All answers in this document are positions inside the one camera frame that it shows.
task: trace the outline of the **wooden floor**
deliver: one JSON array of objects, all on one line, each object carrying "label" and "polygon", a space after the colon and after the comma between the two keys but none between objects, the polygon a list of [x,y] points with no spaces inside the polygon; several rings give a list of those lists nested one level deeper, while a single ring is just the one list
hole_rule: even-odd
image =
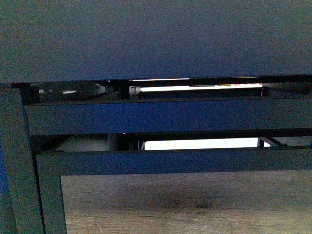
[{"label": "wooden floor", "polygon": [[311,234],[312,171],[62,176],[68,234]]}]

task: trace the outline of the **blue surface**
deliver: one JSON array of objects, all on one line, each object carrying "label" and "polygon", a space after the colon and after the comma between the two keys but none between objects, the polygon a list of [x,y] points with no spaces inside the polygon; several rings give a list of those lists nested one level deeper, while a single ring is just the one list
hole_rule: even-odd
[{"label": "blue surface", "polygon": [[312,74],[311,1],[4,1],[1,82]]},{"label": "blue surface", "polygon": [[2,147],[0,142],[0,193],[6,194],[9,190],[9,184],[7,180],[3,154],[2,154]]}]

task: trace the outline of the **metal frame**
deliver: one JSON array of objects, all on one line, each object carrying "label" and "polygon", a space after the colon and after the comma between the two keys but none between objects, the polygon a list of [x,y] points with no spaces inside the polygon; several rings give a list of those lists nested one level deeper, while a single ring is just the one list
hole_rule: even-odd
[{"label": "metal frame", "polygon": [[30,135],[311,129],[312,97],[35,104]]},{"label": "metal frame", "polygon": [[245,148],[191,151],[37,155],[47,234],[66,234],[61,176],[312,169],[312,148]]},{"label": "metal frame", "polygon": [[43,234],[36,161],[21,89],[0,89],[1,144],[19,234]]},{"label": "metal frame", "polygon": [[[295,81],[296,78],[310,81],[311,77],[272,77],[266,81]],[[229,78],[220,80],[221,83],[228,81]],[[300,134],[312,129],[312,97],[309,96],[32,104],[36,95],[29,93],[27,84],[12,87],[0,89],[0,126],[19,234],[66,233],[61,175],[311,169],[311,147],[98,154],[46,152],[38,155],[36,162],[36,151],[30,141],[31,136],[38,135],[122,132],[248,135],[258,131],[298,131]],[[55,196],[55,203],[47,200],[51,198],[49,192]],[[46,223],[43,223],[41,205]]]}]

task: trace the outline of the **wooden panel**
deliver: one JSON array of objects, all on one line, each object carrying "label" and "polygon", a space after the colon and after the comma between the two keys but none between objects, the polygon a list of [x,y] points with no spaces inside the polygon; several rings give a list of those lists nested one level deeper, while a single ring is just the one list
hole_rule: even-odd
[{"label": "wooden panel", "polygon": [[68,234],[311,233],[312,171],[62,176]]},{"label": "wooden panel", "polygon": [[31,135],[312,128],[312,98],[32,105]]}]

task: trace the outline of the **bright light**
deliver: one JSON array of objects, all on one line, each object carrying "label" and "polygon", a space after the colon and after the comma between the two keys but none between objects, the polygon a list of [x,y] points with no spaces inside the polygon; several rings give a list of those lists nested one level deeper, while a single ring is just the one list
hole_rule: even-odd
[{"label": "bright light", "polygon": [[142,92],[154,91],[177,91],[177,90],[202,90],[202,89],[242,89],[242,88],[261,88],[262,84],[229,84],[215,86],[169,86],[169,87],[146,87]]},{"label": "bright light", "polygon": [[76,90],[66,90],[66,91],[63,91],[63,94],[73,94],[77,92]]},{"label": "bright light", "polygon": [[186,150],[257,147],[258,138],[147,141],[146,150]]},{"label": "bright light", "polygon": [[133,81],[164,81],[164,80],[188,80],[189,78],[181,79],[134,79]]}]

